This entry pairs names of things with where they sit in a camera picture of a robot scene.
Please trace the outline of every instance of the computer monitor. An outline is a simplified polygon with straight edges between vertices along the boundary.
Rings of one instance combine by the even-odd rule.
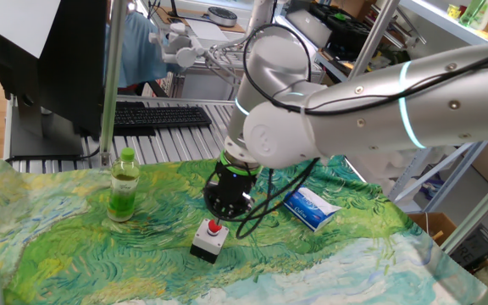
[[[62,0],[39,59],[0,36],[0,82],[18,101],[11,157],[77,156],[79,130],[99,135],[106,7],[107,0]]]

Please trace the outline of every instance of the blue and white box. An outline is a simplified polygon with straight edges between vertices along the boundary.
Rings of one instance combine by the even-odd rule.
[[[335,212],[341,209],[306,187],[301,187],[293,196],[286,197],[284,205],[314,232],[326,225]]]

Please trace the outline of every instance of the painted tablecloth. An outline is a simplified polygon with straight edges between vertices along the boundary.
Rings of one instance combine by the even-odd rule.
[[[282,187],[308,163],[276,170]],[[216,264],[189,254],[215,160],[143,165],[130,221],[106,216],[110,173],[20,174],[0,160],[7,304],[470,304],[485,286],[334,157],[305,186],[342,207],[313,233],[285,208]],[[265,197],[267,170],[253,197]]]

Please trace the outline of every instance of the metal shelf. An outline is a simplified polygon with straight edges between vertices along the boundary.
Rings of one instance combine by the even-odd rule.
[[[458,21],[449,17],[446,11],[437,8],[434,4],[424,0],[401,0],[400,5],[427,19],[433,24],[438,25],[444,31],[453,34],[470,45],[488,43],[488,40],[477,35],[475,30],[460,25]]]

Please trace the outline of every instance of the keyboard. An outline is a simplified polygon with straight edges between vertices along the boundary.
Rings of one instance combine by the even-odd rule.
[[[146,108],[143,103],[116,103],[116,136],[153,136],[154,128],[209,126],[212,120],[200,107]]]

